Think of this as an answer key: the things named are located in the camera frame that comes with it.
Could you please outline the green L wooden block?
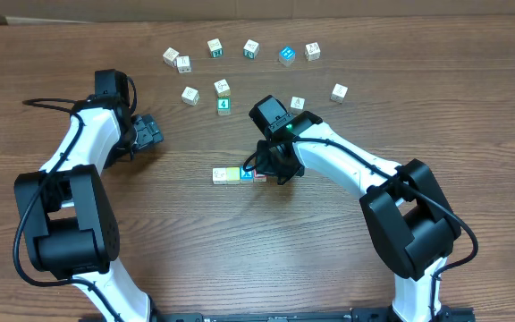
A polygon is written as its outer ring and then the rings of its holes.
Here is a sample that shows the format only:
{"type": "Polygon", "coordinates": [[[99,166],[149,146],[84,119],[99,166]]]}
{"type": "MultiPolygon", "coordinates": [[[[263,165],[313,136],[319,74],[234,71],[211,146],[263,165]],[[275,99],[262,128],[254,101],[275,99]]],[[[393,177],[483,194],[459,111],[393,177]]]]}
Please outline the green L wooden block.
{"type": "Polygon", "coordinates": [[[212,169],[212,181],[215,185],[223,185],[227,183],[227,170],[222,167],[212,169]]]}

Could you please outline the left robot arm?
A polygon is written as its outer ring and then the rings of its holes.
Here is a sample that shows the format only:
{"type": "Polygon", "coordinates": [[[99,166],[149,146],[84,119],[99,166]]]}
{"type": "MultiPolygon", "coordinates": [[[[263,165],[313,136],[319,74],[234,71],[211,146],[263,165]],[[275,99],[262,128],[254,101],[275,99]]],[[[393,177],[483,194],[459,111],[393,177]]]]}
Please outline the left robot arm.
{"type": "Polygon", "coordinates": [[[65,112],[71,124],[53,156],[38,171],[15,180],[16,272],[37,287],[76,286],[105,321],[160,320],[156,304],[119,258],[118,224],[100,178],[118,159],[135,157],[163,139],[151,115],[136,114],[132,78],[101,70],[95,73],[94,93],[82,100],[26,103],[65,112]]]}

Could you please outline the green top wooden block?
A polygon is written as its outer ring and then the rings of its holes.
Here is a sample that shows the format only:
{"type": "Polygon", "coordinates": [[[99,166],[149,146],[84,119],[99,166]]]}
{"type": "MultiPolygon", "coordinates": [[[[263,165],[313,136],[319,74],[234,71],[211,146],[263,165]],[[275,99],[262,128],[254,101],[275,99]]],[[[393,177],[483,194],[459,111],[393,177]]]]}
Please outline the green top wooden block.
{"type": "Polygon", "coordinates": [[[218,115],[230,115],[232,112],[231,100],[228,97],[217,99],[216,111],[218,115]]]}

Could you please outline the yellow top wooden block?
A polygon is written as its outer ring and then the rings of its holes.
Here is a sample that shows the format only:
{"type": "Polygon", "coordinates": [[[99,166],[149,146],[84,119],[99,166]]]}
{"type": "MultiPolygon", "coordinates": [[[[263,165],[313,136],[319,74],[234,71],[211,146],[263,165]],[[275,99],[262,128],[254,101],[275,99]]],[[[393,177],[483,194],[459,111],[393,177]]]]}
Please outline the yellow top wooden block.
{"type": "Polygon", "coordinates": [[[226,167],[226,182],[228,184],[240,184],[241,183],[241,173],[240,168],[236,167],[226,167]]]}

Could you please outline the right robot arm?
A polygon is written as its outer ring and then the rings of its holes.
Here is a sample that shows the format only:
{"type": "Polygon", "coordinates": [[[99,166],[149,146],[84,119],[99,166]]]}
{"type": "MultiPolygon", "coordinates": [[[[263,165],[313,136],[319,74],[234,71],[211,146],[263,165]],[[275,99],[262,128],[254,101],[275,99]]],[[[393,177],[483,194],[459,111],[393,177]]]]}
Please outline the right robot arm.
{"type": "Polygon", "coordinates": [[[264,138],[246,170],[283,185],[312,169],[359,200],[373,246],[393,272],[395,295],[386,309],[354,309],[354,321],[466,321],[468,309],[439,300],[441,274],[461,228],[429,167],[374,156],[350,143],[321,117],[294,115],[273,96],[254,105],[249,118],[264,138]]]}

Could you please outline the blue X wooden block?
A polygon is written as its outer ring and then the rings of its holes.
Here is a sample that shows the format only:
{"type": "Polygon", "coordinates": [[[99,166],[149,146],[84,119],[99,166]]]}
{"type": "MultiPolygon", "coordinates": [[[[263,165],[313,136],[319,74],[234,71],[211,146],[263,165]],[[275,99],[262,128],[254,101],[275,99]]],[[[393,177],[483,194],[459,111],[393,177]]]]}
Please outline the blue X wooden block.
{"type": "Polygon", "coordinates": [[[254,172],[253,171],[245,171],[244,168],[240,167],[240,181],[241,183],[251,183],[254,182],[254,172]]]}

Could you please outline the red top wooden block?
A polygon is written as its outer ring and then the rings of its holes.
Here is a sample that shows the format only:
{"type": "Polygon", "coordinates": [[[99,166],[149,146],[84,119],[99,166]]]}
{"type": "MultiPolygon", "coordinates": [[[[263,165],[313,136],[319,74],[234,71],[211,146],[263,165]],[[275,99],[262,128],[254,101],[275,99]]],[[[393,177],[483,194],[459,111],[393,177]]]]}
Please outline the red top wooden block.
{"type": "Polygon", "coordinates": [[[264,174],[254,173],[254,182],[265,182],[267,177],[264,174]]]}

